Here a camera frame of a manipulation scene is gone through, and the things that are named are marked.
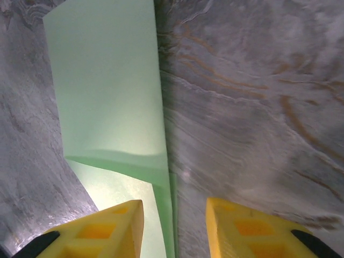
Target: black rubber edge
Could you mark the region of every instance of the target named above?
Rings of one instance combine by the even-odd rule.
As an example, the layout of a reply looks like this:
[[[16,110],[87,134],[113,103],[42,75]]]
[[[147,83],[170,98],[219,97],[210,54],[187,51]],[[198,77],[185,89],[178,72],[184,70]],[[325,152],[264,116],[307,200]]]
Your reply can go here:
[[[311,250],[318,258],[343,258],[314,235],[301,230],[292,230],[291,233],[306,247],[308,247],[308,249]]]
[[[40,235],[28,243],[22,250],[12,256],[12,258],[36,258],[59,236],[59,231],[51,231],[49,233]]]

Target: marble floor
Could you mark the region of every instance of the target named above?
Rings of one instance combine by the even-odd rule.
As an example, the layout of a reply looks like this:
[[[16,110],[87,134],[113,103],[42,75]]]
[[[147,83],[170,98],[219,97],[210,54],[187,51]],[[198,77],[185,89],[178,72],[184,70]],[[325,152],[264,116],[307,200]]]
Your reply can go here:
[[[0,0],[0,242],[12,253],[96,211],[62,158],[41,21],[61,2]],[[344,2],[155,5],[180,258],[210,257],[208,196],[301,223],[344,255]]]

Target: yellow plastic part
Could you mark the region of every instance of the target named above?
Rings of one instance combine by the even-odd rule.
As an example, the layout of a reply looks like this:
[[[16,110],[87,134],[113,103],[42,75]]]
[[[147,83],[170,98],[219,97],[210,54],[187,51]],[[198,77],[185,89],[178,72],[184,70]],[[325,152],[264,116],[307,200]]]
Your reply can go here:
[[[131,200],[51,228],[60,236],[38,258],[139,258],[144,230],[141,200]]]
[[[317,258],[290,232],[305,227],[224,199],[208,198],[206,228],[212,258]]]

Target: square recess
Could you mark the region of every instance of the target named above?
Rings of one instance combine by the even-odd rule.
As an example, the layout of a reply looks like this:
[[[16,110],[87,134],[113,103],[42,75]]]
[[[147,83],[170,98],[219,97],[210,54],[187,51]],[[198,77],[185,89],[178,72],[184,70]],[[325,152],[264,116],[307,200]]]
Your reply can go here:
[[[283,243],[249,243],[256,258],[299,258]]]
[[[98,258],[103,246],[68,246],[58,258]]]
[[[89,224],[85,225],[78,233],[76,238],[87,239],[106,239],[109,238],[114,229],[115,224]]]
[[[258,219],[240,219],[234,222],[241,235],[273,235],[273,228]]]

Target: light green panel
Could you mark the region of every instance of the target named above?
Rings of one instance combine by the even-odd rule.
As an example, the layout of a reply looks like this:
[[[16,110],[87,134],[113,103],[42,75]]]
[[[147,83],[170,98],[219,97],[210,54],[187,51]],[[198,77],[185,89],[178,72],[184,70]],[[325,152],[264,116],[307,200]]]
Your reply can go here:
[[[128,200],[141,199],[145,213],[141,257],[166,258],[152,184],[78,162],[68,161],[68,163],[100,210]]]
[[[67,0],[44,26],[65,158],[151,183],[175,257],[153,0]]]

